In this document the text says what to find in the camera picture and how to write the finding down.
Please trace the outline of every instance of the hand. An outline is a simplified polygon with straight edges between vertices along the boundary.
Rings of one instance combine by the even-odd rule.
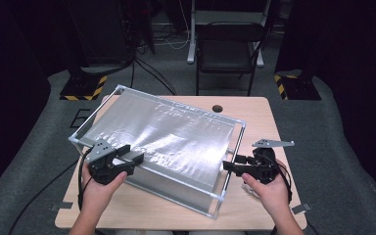
[[[279,165],[285,166],[282,162],[278,160],[277,162]],[[274,180],[268,184],[260,183],[248,173],[243,173],[242,177],[258,194],[261,203],[270,215],[276,216],[284,210],[289,210],[288,189],[280,174],[277,174]]]
[[[124,171],[108,185],[99,184],[94,179],[91,179],[88,164],[85,164],[82,171],[82,188],[84,189],[87,182],[88,184],[84,191],[81,211],[91,212],[100,217],[126,176],[127,173]]]

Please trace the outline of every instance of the forearm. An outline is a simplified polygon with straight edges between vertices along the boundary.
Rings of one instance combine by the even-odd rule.
[[[271,216],[273,218],[274,224],[276,225],[277,232],[279,235],[302,235],[304,234],[301,227],[296,222],[289,209],[280,211]]]
[[[70,235],[93,235],[100,216],[82,211],[70,231]]]

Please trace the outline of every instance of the table top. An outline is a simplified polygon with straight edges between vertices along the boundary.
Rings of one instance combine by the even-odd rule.
[[[110,99],[101,109],[102,114],[117,97]],[[260,139],[280,140],[276,123],[267,99],[262,97],[215,97],[215,96],[164,96],[193,107],[212,111],[214,105],[222,107],[222,115],[247,122],[239,154],[252,156],[252,144]],[[289,168],[283,148],[274,148],[276,158]],[[64,202],[73,203],[71,209],[60,209],[56,225],[71,228],[78,214],[77,168],[72,176]],[[212,219],[196,211],[181,207],[126,183],[114,193],[113,198],[99,220],[99,228],[137,230],[271,230],[273,220],[259,199],[246,193],[243,180],[233,174],[228,184],[225,201],[218,218]],[[295,184],[292,185],[291,208],[301,202]],[[306,227],[303,213],[295,215],[301,228]]]

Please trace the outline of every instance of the gray carpet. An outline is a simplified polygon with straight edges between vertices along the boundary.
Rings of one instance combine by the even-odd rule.
[[[313,82],[321,101],[281,100],[273,79],[280,43],[281,36],[270,36],[263,51],[264,68],[257,71],[252,96],[268,99],[281,138],[296,142],[295,147],[285,151],[301,201],[313,207],[306,213],[307,219],[320,234],[376,234],[376,186],[359,165],[343,135],[340,115],[330,89],[315,78]],[[195,65],[186,63],[188,47],[175,50],[167,45],[157,45],[156,49],[156,55],[148,51],[137,56],[160,71],[178,95],[195,95]],[[105,69],[93,68],[92,71]],[[129,86],[131,67],[109,75],[101,96],[95,101],[59,100],[59,93],[68,78],[66,71],[49,77],[52,92],[48,104],[0,178],[0,234],[7,234],[24,205],[78,157],[75,147],[68,141],[74,132],[70,125],[77,111],[89,109],[92,112],[99,106],[101,97],[110,94],[117,84]],[[135,68],[133,88],[154,95],[170,95],[138,66]],[[245,95],[245,92],[202,94]],[[30,205],[14,234],[68,233],[54,225],[57,214],[49,208],[63,200],[72,172],[73,169],[70,169],[63,174]],[[314,232],[307,227],[305,234]]]

